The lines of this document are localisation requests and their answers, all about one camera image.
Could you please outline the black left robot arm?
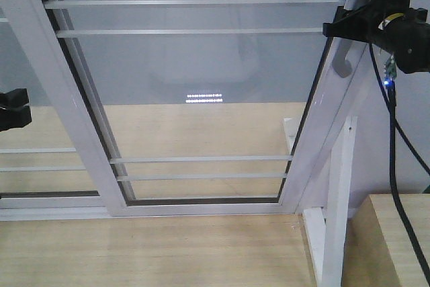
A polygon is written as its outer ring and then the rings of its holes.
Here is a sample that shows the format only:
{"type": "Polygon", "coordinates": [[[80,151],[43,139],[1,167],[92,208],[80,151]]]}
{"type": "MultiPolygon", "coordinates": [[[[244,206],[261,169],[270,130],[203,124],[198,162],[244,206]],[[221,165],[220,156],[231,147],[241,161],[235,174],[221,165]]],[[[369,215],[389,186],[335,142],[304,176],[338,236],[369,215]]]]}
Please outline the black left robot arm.
{"type": "Polygon", "coordinates": [[[429,71],[428,10],[410,7],[410,0],[369,0],[340,19],[324,23],[323,35],[372,43],[392,54],[406,74],[429,71]]]}

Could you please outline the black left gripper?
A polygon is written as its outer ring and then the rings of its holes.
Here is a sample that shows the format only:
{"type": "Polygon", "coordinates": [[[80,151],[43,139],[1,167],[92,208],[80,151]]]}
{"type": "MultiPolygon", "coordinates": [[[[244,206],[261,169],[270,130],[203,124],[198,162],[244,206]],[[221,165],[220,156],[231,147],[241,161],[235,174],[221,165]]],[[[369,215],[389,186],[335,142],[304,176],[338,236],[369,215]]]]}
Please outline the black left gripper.
{"type": "Polygon", "coordinates": [[[327,38],[368,40],[369,32],[378,44],[419,36],[423,33],[423,9],[409,5],[410,0],[370,0],[358,9],[342,9],[334,22],[322,25],[322,34],[327,38]]]}

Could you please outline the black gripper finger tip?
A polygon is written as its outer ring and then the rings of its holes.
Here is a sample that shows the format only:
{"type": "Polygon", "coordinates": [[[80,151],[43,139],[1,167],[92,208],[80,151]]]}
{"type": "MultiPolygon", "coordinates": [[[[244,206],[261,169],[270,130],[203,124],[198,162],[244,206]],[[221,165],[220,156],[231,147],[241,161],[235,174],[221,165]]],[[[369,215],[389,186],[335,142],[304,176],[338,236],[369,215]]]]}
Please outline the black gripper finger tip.
{"type": "Polygon", "coordinates": [[[31,122],[32,115],[26,88],[1,93],[1,132],[23,128],[31,122]]]}

